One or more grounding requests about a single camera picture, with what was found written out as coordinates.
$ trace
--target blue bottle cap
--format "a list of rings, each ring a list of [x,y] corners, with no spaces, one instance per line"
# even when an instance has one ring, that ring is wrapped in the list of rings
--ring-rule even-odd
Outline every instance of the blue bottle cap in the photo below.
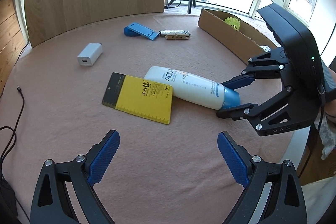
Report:
[[[239,93],[226,87],[224,87],[224,90],[225,90],[224,103],[221,109],[239,106],[240,105]]]

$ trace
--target person's hand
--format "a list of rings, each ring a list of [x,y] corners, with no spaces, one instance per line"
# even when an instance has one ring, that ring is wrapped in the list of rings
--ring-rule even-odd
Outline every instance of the person's hand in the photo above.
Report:
[[[333,70],[331,70],[331,69],[329,69],[329,70],[330,70],[332,78],[334,79],[334,81],[336,83],[336,73],[333,72]],[[324,107],[324,111],[328,115],[336,117],[336,100],[333,100],[331,102],[326,103],[325,107]]]

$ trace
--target metal screw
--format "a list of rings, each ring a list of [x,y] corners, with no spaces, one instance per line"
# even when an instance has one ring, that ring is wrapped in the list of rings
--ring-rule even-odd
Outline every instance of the metal screw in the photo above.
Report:
[[[261,162],[261,158],[260,158],[259,156],[253,156],[253,157],[252,157],[252,160],[253,160],[254,162]]]
[[[78,161],[78,162],[81,162],[81,161],[83,161],[85,159],[85,156],[84,155],[78,155],[77,157],[76,157],[76,161]]]
[[[51,165],[52,163],[53,163],[52,160],[46,160],[46,161],[44,162],[44,165],[45,165],[45,166],[49,166],[49,165]]]
[[[287,166],[292,166],[293,163],[290,160],[285,160],[285,165]]]

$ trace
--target blue gripper pad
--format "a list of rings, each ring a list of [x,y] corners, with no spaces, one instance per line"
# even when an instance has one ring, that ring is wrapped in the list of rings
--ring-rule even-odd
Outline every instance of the blue gripper pad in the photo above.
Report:
[[[254,82],[254,81],[255,81],[255,79],[253,77],[245,75],[244,77],[242,77],[240,79],[237,79],[237,80],[234,80],[234,78],[231,79],[230,81],[226,82],[224,84],[224,86],[231,89],[231,90],[236,90],[236,89],[242,88],[244,86],[251,85],[252,82]]]
[[[116,153],[120,144],[120,136],[117,131],[115,131],[110,138],[106,141],[104,146],[101,148],[92,164],[90,165],[90,173],[87,181],[92,187],[94,184],[99,183],[105,174],[107,167]]]
[[[246,188],[250,182],[247,167],[223,132],[218,135],[217,145],[236,182]]]

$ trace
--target yellow shuttlecock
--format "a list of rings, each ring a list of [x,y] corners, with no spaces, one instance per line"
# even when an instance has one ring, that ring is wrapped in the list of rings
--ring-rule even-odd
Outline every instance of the yellow shuttlecock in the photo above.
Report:
[[[240,21],[234,17],[228,17],[224,20],[226,24],[229,24],[233,29],[239,30]]]

